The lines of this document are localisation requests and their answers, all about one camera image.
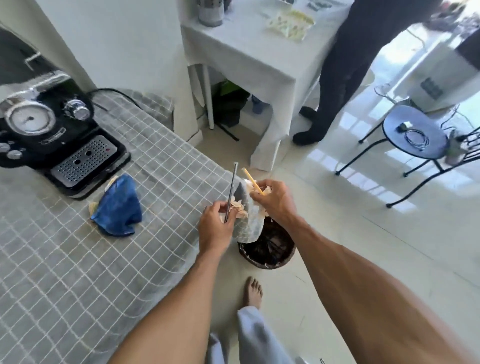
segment bare foot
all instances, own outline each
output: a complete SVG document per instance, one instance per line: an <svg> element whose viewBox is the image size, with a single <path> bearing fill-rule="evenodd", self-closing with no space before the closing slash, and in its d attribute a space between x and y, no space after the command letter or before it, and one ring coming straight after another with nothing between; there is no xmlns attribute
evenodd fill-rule
<svg viewBox="0 0 480 364"><path fill-rule="evenodd" d="M264 292L260 283L253 277L248 277L247 283L245 283L245 293L243 294L244 307L254 306L260 310L263 296Z"/></svg>

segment chopsticks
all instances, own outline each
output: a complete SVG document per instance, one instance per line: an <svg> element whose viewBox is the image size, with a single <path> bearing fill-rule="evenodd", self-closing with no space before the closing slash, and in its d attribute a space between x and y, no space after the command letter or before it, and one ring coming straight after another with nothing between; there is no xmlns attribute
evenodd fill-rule
<svg viewBox="0 0 480 364"><path fill-rule="evenodd" d="M250 180L250 182L252 182L253 186L255 187L255 190L258 191L258 193L262 194L265 196L265 192L262 191L262 189L260 187L258 187L257 185L257 182L255 182L255 180L252 178L252 176L250 175L250 173L248 173L247 169L246 168L242 168L242 171L243 173L245 173L248 177L248 179Z"/></svg>
<svg viewBox="0 0 480 364"><path fill-rule="evenodd" d="M232 173L232 184L230 185L230 192L228 193L228 201L227 201L227 211L225 213L225 220L223 220L224 223L227 222L228 220L228 213L230 211L230 206L231 206L231 201L232 201L232 194L233 194L233 183L235 181L235 176L237 175L237 169L239 167L239 163L235 162L233 164L233 173Z"/></svg>

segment white table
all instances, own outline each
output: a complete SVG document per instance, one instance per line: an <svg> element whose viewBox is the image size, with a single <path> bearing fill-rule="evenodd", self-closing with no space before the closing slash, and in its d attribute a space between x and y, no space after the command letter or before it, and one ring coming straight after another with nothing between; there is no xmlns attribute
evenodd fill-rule
<svg viewBox="0 0 480 364"><path fill-rule="evenodd" d="M306 7L307 0L297 0L294 8L316 20L302 42L286 39L266 28L270 17L289 7L278 0L233 0L223 24L216 28L201 25L196 18L182 25L188 63L203 65L211 128L213 113L207 66L272 105L270 125L250 159L252 167L266 171L273 168L280 141L288 136L292 116L298 113L320 75L322 62L353 1L343 2L348 5L314 12Z"/></svg>

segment espresso machine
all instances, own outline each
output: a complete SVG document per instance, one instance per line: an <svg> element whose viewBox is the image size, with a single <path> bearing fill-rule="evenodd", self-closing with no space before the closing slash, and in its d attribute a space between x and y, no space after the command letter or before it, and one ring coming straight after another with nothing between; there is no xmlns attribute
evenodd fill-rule
<svg viewBox="0 0 480 364"><path fill-rule="evenodd" d="M12 37L0 28L0 167L30 167L65 195L84 198L130 153L99 127L91 100L67 73Z"/></svg>

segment blue rag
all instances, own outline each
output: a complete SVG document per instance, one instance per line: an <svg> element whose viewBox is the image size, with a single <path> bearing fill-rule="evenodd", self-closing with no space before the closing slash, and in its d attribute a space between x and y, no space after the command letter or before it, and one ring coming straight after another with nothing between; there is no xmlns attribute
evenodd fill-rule
<svg viewBox="0 0 480 364"><path fill-rule="evenodd" d="M142 221L142 210L135 191L135 181L123 174L104 193L91 219L108 235L127 236L133 225Z"/></svg>

